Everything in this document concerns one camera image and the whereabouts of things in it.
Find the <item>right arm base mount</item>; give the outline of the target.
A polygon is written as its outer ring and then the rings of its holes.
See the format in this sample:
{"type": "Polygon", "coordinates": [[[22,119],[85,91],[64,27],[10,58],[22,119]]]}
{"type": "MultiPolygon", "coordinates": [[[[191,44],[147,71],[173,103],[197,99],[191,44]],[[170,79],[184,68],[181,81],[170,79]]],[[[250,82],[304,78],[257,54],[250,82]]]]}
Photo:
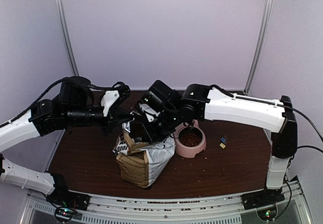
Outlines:
{"type": "Polygon", "coordinates": [[[281,190],[267,190],[243,194],[245,210],[256,209],[257,216],[263,221],[272,221],[278,215],[277,204],[285,200],[281,190]]]}

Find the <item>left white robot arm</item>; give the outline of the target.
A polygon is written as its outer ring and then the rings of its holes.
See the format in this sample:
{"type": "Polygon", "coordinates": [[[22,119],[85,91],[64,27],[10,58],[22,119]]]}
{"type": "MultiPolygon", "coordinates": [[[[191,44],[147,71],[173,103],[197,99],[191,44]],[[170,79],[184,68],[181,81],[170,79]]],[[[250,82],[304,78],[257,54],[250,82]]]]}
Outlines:
{"type": "MultiPolygon", "coordinates": [[[[99,87],[80,76],[64,77],[47,89],[25,110],[1,124],[1,152],[29,139],[69,127],[99,126],[104,136],[133,119],[121,108],[131,90],[123,82],[99,87]]],[[[73,196],[63,176],[41,173],[1,157],[1,183],[51,195],[62,206],[73,196]]]]}

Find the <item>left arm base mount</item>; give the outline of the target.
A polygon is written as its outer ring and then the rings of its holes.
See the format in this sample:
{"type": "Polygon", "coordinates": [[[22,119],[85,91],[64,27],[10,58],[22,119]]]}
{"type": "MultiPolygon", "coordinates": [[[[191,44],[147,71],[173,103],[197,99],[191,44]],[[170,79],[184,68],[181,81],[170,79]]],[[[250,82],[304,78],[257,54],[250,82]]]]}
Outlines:
{"type": "Polygon", "coordinates": [[[70,191],[54,191],[45,198],[54,207],[53,215],[60,223],[71,221],[79,210],[86,211],[90,202],[89,195],[70,191]]]}

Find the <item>dog food bag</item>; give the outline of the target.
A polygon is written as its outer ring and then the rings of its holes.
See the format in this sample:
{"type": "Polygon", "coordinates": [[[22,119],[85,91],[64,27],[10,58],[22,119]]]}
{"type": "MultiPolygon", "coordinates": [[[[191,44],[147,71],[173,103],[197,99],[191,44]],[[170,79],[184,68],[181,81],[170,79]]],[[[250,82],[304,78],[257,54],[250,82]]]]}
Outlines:
{"type": "Polygon", "coordinates": [[[121,171],[121,178],[145,189],[157,180],[175,154],[175,140],[168,137],[154,144],[135,142],[130,136],[131,132],[130,122],[123,123],[113,153],[121,171]]]}

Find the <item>pink double pet bowl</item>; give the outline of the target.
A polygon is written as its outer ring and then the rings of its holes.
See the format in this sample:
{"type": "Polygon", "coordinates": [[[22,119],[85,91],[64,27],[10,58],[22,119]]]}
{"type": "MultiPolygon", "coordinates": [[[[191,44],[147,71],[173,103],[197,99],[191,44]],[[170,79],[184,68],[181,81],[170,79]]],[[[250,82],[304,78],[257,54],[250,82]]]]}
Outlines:
{"type": "Polygon", "coordinates": [[[175,153],[183,158],[194,158],[206,150],[206,137],[197,120],[192,124],[181,124],[173,133],[175,153]]]}

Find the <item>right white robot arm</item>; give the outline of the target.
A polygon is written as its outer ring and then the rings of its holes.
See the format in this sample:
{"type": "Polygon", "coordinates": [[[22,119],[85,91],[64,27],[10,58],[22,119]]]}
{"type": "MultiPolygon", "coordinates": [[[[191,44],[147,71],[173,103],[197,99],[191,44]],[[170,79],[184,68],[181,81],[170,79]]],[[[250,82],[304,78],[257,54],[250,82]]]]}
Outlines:
{"type": "Polygon", "coordinates": [[[217,85],[191,84],[184,93],[171,89],[161,80],[155,81],[136,104],[152,121],[142,121],[142,139],[155,143],[169,137],[183,123],[228,121],[266,129],[271,132],[271,156],[266,188],[259,193],[262,204],[270,204],[278,196],[290,158],[298,146],[298,126],[291,99],[258,99],[230,93],[217,85]]]}

